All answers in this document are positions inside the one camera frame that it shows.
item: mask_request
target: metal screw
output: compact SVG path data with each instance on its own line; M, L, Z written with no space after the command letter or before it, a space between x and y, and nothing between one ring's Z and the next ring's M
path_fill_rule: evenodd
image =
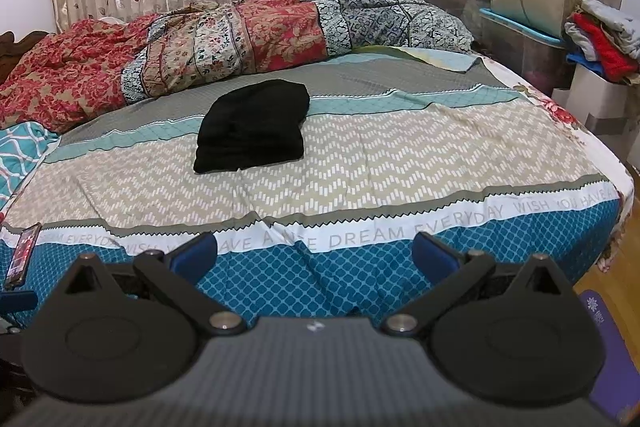
M405 331L415 330L418 325L418 320L406 313L399 313L397 315L391 315L386 320L386 327L391 331L397 331L398 333L404 333Z
M209 317L209 324L219 330L232 330L242 323L242 317L234 312L218 312Z

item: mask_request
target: teal lid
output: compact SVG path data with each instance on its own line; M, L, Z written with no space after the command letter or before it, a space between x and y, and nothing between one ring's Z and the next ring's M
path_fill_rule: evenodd
M498 15L497 13L492 12L488 8L480 9L480 16L485 19L492 20L495 23L501 24L502 26L507 26L507 28L514 30L525 37L530 39L534 39L536 42L540 42L541 44L546 44L547 46L552 46L554 48L562 48L565 49L566 46L564 42L560 39L556 39L551 35L546 35L544 33L540 33L539 31L534 30L533 28L529 28L519 22L512 21L511 19L507 19L507 17L503 17L502 15Z

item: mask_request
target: folded black cloth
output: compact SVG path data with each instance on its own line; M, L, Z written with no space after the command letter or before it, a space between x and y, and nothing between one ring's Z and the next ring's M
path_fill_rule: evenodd
M228 92L202 120L193 170L230 171L298 160L309 109L302 84L276 78Z

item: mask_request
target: patterned bed sheet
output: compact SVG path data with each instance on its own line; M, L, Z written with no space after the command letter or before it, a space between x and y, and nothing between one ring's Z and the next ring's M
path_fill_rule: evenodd
M304 157L195 174L196 134L213 101L268 78L311 95ZM598 144L488 59L458 73L354 54L240 76L65 134L6 216L0 269L20 230L40 221L25 288L41 300L83 251L121 262L204 231L219 256L199 288L249 321L380 320L431 286L411 261L420 230L500 261L545 251L575 281L632 200L625 169Z

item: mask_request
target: brown furniture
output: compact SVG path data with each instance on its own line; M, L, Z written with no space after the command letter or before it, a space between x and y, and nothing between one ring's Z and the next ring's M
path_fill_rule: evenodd
M15 42L13 32L0 35L0 84L4 83L9 73L17 66L22 56L40 42L48 33L31 32L20 42Z

